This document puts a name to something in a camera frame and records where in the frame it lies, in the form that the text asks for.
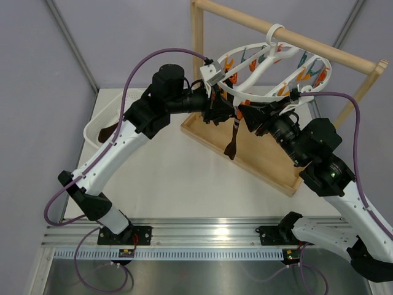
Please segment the white round clip hanger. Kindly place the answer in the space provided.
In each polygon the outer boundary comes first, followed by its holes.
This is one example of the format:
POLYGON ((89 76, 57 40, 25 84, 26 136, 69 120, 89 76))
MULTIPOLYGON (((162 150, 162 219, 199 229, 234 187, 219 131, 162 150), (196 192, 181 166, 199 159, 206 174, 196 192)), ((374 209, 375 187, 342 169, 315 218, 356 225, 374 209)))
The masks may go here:
POLYGON ((219 90, 226 100, 235 105, 272 101, 289 95, 292 88, 319 92, 327 85, 332 74, 328 59, 275 39, 273 34, 283 27, 274 24, 265 41, 237 47, 218 59, 225 73, 219 90))

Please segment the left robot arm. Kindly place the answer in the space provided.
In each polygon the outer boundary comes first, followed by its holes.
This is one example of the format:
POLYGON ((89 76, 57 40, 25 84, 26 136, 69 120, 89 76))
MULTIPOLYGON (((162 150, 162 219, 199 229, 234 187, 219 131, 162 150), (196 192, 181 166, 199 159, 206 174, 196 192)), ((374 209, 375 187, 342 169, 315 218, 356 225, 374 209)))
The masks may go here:
POLYGON ((201 85, 184 88, 184 69, 163 65, 140 99, 121 115, 117 129, 85 165, 73 172, 62 171, 58 180, 84 215, 111 231, 120 245, 133 236, 131 221, 103 194, 112 175, 140 147, 170 123, 172 114, 199 112, 205 122, 218 124, 234 115, 231 103, 223 99, 218 82, 225 73, 217 61, 200 68, 201 85))

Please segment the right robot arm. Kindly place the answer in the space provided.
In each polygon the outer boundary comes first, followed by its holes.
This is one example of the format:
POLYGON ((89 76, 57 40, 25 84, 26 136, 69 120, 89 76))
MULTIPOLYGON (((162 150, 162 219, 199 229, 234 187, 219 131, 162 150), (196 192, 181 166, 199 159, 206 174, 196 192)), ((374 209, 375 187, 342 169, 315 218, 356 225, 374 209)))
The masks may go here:
POLYGON ((354 230, 334 230, 291 211, 278 224, 279 238, 323 247, 349 261, 367 280, 392 281, 392 241, 362 204, 355 174, 333 153, 342 142, 333 124, 317 118, 300 128, 292 120, 295 112, 282 113, 277 102, 242 104, 238 109, 248 130, 271 135, 294 166, 302 168, 304 184, 334 206, 354 230))

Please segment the brown sock with stripes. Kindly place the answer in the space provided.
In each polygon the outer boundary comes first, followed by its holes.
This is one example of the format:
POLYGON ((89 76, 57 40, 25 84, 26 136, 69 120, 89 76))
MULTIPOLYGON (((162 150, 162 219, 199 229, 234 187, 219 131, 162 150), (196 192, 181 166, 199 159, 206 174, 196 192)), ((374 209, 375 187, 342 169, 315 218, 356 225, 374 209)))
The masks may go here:
POLYGON ((224 150, 224 154, 230 159, 233 160, 236 155, 237 147, 236 147, 236 138, 239 130, 239 125, 241 119, 243 118, 242 113, 239 111, 238 107, 235 107, 235 116, 233 120, 233 128, 232 128, 232 139, 224 150))

